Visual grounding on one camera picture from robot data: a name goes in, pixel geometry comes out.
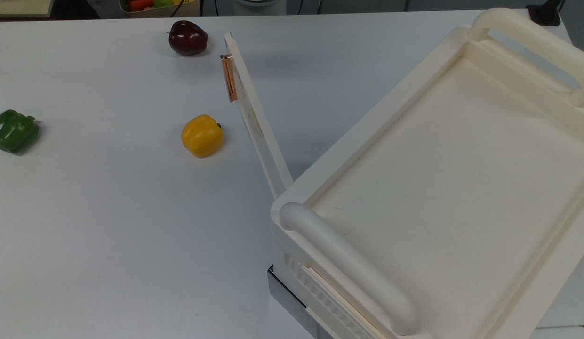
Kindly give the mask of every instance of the red apple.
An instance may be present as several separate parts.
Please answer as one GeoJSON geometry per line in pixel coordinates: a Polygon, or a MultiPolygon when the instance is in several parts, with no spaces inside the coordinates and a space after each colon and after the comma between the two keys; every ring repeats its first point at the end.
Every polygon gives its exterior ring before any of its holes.
{"type": "Polygon", "coordinates": [[[191,21],[177,21],[171,27],[168,43],[184,57],[193,56],[206,50],[208,34],[191,21]]]}

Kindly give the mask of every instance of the white plastic container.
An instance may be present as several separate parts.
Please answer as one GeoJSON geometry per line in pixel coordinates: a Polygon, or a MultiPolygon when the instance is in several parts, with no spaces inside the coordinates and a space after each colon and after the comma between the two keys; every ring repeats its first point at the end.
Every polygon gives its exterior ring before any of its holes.
{"type": "Polygon", "coordinates": [[[584,52],[510,9],[485,11],[292,185],[225,40],[230,88],[277,198],[275,274],[313,318],[343,339],[530,336],[584,255],[584,52]]]}

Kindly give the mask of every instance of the black cable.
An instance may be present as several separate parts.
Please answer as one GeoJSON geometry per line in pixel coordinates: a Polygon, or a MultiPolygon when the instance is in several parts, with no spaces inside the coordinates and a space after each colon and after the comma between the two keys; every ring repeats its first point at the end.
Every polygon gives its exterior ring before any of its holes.
{"type": "Polygon", "coordinates": [[[177,8],[175,9],[175,11],[171,14],[171,17],[174,17],[175,14],[177,14],[178,9],[181,8],[181,5],[183,4],[185,0],[181,0],[181,2],[179,3],[179,5],[177,6],[177,8]]]}

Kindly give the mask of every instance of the copper latch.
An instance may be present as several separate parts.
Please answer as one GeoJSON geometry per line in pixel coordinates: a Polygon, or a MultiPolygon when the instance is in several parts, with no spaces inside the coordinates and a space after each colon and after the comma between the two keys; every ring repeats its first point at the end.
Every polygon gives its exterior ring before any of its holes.
{"type": "Polygon", "coordinates": [[[229,94],[229,102],[233,103],[238,99],[238,93],[235,91],[235,81],[233,80],[233,65],[231,54],[221,56],[221,63],[223,64],[223,73],[225,73],[225,83],[227,83],[227,94],[229,94]]]}

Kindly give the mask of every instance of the white table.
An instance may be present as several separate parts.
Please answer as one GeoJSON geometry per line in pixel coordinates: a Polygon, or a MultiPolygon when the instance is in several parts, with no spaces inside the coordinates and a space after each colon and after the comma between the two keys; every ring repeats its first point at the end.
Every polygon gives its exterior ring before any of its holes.
{"type": "Polygon", "coordinates": [[[175,19],[0,23],[0,113],[42,126],[25,155],[0,151],[0,339],[308,339],[268,292],[272,197],[223,34],[296,178],[478,13],[195,18],[210,41],[193,58],[167,43],[175,19]],[[226,140],[195,159],[179,134],[203,113],[226,140]]]}

